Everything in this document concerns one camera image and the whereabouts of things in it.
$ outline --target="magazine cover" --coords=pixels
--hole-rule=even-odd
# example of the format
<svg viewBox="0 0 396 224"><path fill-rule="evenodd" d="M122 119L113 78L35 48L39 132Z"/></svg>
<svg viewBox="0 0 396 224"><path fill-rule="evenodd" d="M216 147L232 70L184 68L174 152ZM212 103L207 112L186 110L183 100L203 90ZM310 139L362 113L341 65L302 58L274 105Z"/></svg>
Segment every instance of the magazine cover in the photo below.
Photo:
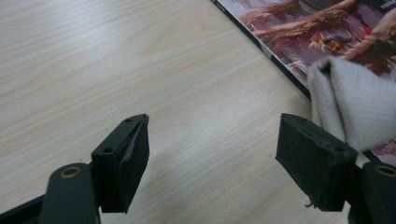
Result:
<svg viewBox="0 0 396 224"><path fill-rule="evenodd" d="M326 55L359 63L378 76L396 68L396 0L212 2L308 98L307 67ZM396 166L396 139L372 152Z"/></svg>

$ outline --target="table surface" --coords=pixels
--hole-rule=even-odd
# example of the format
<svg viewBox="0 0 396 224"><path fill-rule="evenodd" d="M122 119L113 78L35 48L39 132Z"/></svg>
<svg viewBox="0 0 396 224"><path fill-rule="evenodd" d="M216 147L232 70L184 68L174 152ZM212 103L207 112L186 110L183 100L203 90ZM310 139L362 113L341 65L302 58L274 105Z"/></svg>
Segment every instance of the table surface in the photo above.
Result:
<svg viewBox="0 0 396 224"><path fill-rule="evenodd" d="M310 102L210 1L3 1L0 31L0 212L146 113L148 168L103 223L347 223L275 160Z"/></svg>

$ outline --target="magazine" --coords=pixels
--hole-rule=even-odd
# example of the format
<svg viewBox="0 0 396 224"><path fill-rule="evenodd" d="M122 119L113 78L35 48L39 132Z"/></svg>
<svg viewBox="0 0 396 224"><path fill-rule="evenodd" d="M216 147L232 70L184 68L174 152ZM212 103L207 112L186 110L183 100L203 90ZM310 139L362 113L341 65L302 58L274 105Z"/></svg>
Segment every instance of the magazine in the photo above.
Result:
<svg viewBox="0 0 396 224"><path fill-rule="evenodd" d="M307 68L326 55L378 76L396 68L396 0L211 1L308 98ZM396 166L396 139L372 152Z"/></svg>

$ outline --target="book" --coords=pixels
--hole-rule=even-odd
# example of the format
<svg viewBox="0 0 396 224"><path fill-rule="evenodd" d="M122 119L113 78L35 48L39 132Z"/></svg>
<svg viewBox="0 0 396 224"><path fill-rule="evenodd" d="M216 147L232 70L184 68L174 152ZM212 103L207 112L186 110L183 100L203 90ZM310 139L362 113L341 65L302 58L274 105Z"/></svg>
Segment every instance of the book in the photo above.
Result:
<svg viewBox="0 0 396 224"><path fill-rule="evenodd" d="M211 1L308 98L307 68L327 55L396 69L396 0ZM396 166L396 139L365 154Z"/></svg>

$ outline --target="wooden table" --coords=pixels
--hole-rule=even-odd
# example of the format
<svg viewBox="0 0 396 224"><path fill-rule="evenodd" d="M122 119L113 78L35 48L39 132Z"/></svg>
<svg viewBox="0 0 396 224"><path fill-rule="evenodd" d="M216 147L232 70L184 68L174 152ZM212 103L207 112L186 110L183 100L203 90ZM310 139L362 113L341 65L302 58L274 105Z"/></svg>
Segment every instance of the wooden table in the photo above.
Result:
<svg viewBox="0 0 396 224"><path fill-rule="evenodd" d="M275 160L310 102L210 1L4 1L0 31L0 212L147 113L148 168L103 223L347 223Z"/></svg>

